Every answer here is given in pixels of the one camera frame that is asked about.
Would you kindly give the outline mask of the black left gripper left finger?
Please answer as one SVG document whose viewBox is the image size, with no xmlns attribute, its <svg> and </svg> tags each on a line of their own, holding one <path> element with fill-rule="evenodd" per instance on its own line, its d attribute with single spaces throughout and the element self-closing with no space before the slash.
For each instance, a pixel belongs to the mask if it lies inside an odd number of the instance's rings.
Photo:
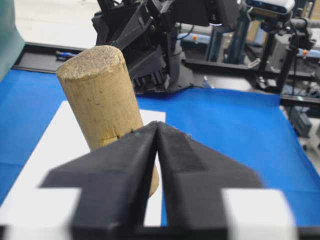
<svg viewBox="0 0 320 240">
<path fill-rule="evenodd" d="M 74 228 L 142 225 L 157 152 L 158 123 L 52 169 L 42 188 L 80 188 Z"/>
</svg>

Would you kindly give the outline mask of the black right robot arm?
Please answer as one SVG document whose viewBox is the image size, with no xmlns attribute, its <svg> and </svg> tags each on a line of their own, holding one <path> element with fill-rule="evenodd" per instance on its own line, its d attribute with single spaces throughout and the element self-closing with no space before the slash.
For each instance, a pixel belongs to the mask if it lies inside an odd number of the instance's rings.
<svg viewBox="0 0 320 240">
<path fill-rule="evenodd" d="M 193 71 L 177 48 L 181 24 L 234 31 L 240 15 L 235 0 L 99 1 L 92 18 L 98 46 L 120 49 L 137 95 L 173 93 L 195 87 Z"/>
</svg>

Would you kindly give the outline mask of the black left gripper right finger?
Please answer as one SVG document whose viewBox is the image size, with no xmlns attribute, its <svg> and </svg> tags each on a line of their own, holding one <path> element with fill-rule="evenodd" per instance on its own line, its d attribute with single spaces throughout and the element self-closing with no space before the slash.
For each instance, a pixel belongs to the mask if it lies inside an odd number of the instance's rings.
<svg viewBox="0 0 320 240">
<path fill-rule="evenodd" d="M 164 122 L 157 124 L 156 137 L 170 227 L 226 228 L 221 190 L 264 188 L 253 169 Z"/>
</svg>

